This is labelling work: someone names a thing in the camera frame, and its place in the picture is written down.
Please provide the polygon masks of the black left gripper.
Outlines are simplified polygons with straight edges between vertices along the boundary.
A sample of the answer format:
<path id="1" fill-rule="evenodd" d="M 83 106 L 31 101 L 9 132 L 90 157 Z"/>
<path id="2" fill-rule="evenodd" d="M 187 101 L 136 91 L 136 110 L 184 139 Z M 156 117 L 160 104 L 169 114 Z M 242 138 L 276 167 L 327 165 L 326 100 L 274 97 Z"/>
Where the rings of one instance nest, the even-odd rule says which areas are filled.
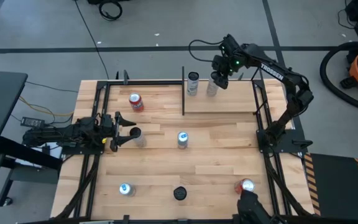
<path id="1" fill-rule="evenodd" d="M 137 123 L 124 119 L 119 111 L 116 111 L 114 116 L 110 114 L 103 114 L 101 117 L 100 127 L 103 138 L 111 138 L 110 150 L 117 152 L 118 147 L 121 147 L 126 142 L 137 138 L 137 135 L 118 136 L 119 126 L 135 126 Z"/>

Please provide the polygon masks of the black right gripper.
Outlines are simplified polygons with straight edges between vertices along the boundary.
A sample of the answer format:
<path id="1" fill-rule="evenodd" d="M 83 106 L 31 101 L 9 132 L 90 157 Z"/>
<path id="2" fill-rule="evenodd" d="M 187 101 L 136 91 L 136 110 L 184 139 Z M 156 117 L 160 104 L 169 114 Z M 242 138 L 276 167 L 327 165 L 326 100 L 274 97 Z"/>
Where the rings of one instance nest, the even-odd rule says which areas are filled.
<path id="1" fill-rule="evenodd" d="M 215 55 L 213 57 L 212 68 L 211 78 L 214 80 L 214 83 L 223 90 L 226 90 L 228 88 L 228 76 L 238 72 L 240 69 L 240 55 L 237 53 Z"/>

